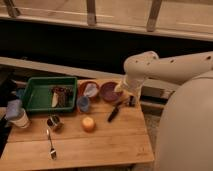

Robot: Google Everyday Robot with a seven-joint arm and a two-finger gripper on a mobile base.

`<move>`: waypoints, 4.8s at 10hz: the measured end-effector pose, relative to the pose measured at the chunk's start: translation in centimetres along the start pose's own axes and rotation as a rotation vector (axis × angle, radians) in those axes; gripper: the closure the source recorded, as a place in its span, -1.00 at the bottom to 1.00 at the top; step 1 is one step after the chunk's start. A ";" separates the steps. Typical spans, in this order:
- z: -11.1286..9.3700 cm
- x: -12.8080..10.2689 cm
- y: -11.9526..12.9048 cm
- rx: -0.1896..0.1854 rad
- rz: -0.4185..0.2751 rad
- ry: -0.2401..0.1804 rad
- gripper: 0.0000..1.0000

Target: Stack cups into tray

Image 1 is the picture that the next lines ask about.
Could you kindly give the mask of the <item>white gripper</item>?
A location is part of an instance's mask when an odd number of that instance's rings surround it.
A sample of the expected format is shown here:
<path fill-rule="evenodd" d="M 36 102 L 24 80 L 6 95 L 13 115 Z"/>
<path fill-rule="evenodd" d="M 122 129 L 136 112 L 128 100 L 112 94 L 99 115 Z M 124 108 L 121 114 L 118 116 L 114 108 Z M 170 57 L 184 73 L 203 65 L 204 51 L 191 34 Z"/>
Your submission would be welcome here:
<path fill-rule="evenodd" d="M 137 100 L 140 99 L 143 82 L 130 77 L 124 77 L 114 88 L 115 92 L 127 91 Z"/>

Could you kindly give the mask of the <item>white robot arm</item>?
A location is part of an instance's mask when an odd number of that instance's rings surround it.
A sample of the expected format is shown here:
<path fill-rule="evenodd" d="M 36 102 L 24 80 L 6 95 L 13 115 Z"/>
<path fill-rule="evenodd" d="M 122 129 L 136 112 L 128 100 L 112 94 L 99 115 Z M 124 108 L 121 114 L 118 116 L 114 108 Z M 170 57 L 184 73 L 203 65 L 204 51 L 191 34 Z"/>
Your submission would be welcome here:
<path fill-rule="evenodd" d="M 128 57 L 117 92 L 141 95 L 149 78 L 177 84 L 164 107 L 153 171 L 213 171 L 213 51 L 161 58 Z"/>

